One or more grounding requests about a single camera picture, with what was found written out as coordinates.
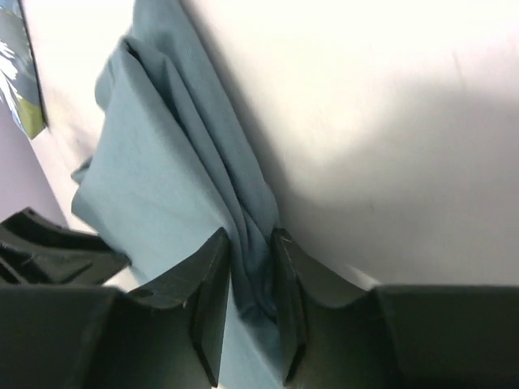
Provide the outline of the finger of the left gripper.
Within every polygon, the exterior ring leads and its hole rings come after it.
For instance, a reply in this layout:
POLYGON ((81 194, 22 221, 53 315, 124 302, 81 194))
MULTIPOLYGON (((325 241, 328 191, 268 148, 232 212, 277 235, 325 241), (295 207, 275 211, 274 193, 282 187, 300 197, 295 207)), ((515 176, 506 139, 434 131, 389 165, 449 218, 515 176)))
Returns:
POLYGON ((30 207, 1 222, 1 285, 102 285, 130 259, 97 235, 63 228, 30 207))

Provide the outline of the grey-blue t-shirt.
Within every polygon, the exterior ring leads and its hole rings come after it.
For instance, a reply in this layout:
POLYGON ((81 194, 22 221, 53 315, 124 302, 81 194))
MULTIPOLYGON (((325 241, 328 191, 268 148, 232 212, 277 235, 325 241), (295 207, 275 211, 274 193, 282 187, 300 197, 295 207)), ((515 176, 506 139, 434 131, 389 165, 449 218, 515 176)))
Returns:
POLYGON ((130 257, 140 282, 224 229, 232 287, 221 381, 281 387, 269 248, 277 203, 179 2, 135 3, 95 97, 105 120, 96 151, 74 172, 73 213, 130 257))

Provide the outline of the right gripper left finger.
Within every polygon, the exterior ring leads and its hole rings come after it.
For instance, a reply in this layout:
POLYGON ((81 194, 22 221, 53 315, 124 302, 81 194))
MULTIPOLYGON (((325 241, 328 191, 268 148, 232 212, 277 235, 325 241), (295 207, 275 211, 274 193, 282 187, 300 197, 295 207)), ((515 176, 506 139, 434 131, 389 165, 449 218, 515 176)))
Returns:
POLYGON ((104 285, 1 285, 4 388, 212 388, 229 287, 229 240, 125 293, 104 285))

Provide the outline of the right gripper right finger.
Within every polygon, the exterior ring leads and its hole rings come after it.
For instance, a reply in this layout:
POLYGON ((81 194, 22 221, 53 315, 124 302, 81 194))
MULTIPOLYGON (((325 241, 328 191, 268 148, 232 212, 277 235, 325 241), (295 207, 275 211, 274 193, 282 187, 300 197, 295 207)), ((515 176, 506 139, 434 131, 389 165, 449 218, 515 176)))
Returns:
POLYGON ((272 233, 271 250, 286 387, 517 387, 517 288, 364 290, 283 229, 272 233))

